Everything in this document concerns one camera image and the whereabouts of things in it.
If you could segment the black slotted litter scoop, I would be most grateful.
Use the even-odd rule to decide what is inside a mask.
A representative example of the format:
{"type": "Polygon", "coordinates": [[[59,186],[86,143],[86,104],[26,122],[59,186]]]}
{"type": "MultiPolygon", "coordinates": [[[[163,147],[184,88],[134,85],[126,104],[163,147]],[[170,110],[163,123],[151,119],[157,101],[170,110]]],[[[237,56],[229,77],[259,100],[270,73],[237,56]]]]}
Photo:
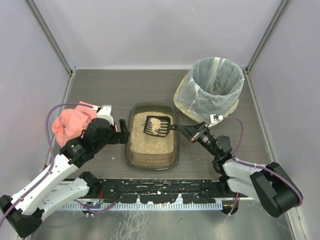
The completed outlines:
{"type": "Polygon", "coordinates": [[[144,128],[143,128],[143,133],[152,137],[158,137],[158,138],[165,138],[170,131],[177,131],[178,130],[178,126],[176,124],[171,124],[171,118],[168,116],[155,116],[155,115],[148,115],[146,117],[146,119],[148,118],[156,118],[161,120],[161,127],[158,130],[158,134],[150,134],[150,133],[145,133],[144,128],[145,128],[145,124],[144,124],[144,128]]]}

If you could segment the grey plastic litter box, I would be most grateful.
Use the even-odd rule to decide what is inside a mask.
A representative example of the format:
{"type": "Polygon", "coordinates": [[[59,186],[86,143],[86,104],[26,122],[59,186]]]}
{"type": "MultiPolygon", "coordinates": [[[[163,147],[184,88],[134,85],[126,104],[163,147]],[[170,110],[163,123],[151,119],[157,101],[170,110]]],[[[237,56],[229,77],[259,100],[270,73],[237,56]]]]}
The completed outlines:
{"type": "Polygon", "coordinates": [[[179,163],[180,157],[180,133],[174,133],[174,149],[173,152],[167,154],[143,154],[136,153],[130,150],[131,131],[133,118],[135,114],[143,112],[160,112],[171,115],[173,118],[172,124],[179,123],[178,111],[171,105],[158,102],[141,102],[137,103],[129,114],[128,130],[130,138],[124,152],[125,162],[128,166],[141,170],[165,170],[175,167],[179,163]]]}

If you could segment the beige litter clump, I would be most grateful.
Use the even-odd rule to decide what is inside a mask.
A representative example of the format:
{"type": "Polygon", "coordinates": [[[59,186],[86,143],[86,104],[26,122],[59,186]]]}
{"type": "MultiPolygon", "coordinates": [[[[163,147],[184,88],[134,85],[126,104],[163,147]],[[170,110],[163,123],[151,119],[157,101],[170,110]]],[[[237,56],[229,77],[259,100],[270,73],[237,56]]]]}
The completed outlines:
{"type": "Polygon", "coordinates": [[[161,120],[155,117],[151,117],[146,119],[144,132],[146,134],[158,134],[159,129],[161,127],[161,120]]]}

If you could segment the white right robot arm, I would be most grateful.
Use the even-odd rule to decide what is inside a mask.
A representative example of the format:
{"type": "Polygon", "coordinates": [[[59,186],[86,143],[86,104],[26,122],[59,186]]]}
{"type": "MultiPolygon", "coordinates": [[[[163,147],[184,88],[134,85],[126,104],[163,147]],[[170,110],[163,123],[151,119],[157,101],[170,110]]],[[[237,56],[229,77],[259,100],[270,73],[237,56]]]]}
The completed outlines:
{"type": "Polygon", "coordinates": [[[214,137],[205,122],[178,126],[177,130],[191,143],[198,142],[213,156],[213,168],[223,176],[231,192],[260,202],[272,217],[278,218],[302,205],[301,191],[278,163],[264,165],[238,159],[232,152],[230,138],[224,135],[214,137]]]}

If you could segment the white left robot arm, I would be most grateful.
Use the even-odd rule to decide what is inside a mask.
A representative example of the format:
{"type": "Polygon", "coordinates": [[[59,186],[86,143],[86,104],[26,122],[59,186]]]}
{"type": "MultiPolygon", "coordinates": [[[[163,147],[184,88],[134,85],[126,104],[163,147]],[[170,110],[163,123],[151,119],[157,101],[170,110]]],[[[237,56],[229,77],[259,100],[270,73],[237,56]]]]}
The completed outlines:
{"type": "Polygon", "coordinates": [[[93,119],[80,136],[67,141],[32,182],[12,196],[1,196],[3,219],[10,223],[19,237],[26,238],[64,204],[85,196],[97,197],[101,192],[101,183],[89,171],[58,191],[52,191],[66,177],[92,160],[104,146],[127,144],[129,136],[124,119],[119,120],[119,127],[103,118],[93,119]]]}

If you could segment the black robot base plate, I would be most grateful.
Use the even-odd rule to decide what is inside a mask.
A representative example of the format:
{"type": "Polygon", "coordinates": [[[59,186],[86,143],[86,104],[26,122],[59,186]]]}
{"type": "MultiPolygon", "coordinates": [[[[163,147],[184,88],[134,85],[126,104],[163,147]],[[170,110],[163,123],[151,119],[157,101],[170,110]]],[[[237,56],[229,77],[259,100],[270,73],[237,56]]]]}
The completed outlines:
{"type": "Polygon", "coordinates": [[[226,182],[211,179],[100,179],[94,190],[84,198],[104,203],[142,204],[174,203],[182,197],[183,204],[215,203],[219,198],[234,198],[226,182]]]}

